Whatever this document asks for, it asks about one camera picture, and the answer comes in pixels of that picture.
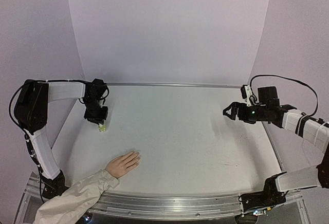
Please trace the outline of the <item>bare human hand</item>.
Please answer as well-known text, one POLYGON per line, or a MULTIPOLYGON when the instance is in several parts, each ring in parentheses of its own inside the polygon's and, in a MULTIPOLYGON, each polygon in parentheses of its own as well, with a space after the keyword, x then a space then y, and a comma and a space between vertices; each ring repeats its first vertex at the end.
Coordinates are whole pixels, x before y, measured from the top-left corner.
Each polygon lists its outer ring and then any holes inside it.
POLYGON ((131 151, 110 161, 105 170, 113 177, 119 179, 135 169, 140 162, 140 153, 131 151))

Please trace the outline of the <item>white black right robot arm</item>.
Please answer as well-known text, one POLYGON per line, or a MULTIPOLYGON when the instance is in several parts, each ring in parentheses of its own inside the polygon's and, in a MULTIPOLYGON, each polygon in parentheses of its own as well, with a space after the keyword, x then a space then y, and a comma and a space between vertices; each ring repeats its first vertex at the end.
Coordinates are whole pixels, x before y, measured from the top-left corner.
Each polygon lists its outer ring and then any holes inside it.
POLYGON ((282 205, 287 194, 311 188, 328 188, 328 122, 308 115, 290 104, 281 104, 274 86, 255 95, 251 86, 241 87, 243 102, 223 110, 231 120, 262 123, 280 162, 280 173, 265 179, 258 192, 239 196, 243 213, 259 215, 282 205))

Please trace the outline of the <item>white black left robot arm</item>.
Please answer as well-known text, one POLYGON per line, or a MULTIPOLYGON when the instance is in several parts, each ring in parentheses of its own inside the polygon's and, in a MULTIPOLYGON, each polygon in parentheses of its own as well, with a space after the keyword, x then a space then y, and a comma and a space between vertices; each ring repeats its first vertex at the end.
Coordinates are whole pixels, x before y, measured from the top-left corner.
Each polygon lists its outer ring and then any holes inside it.
POLYGON ((85 105, 84 119, 106 130, 108 107, 104 105, 110 90, 100 79, 84 80, 26 80, 9 102, 9 116, 24 133, 28 153, 38 169, 41 200, 69 198, 65 176, 60 170, 48 143, 46 124, 48 104, 74 99, 85 105))

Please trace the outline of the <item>beige sleeved forearm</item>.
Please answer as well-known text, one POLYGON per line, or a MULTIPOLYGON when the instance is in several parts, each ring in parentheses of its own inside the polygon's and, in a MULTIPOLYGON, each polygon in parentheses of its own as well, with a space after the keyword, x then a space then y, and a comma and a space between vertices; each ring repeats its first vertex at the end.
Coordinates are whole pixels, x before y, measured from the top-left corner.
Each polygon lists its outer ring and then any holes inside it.
POLYGON ((100 170, 45 202, 36 212, 34 223, 76 223, 99 200, 102 193, 119 185, 119 180, 100 170))

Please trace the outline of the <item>yellow nail polish bottle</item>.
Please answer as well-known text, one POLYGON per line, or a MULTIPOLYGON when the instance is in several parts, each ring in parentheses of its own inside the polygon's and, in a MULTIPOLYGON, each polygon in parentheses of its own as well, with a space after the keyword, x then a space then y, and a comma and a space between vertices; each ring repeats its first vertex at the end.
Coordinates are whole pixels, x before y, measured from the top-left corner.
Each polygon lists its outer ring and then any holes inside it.
POLYGON ((99 132, 105 132, 107 130, 106 125, 105 124, 99 124, 98 125, 98 130, 99 130, 99 132))

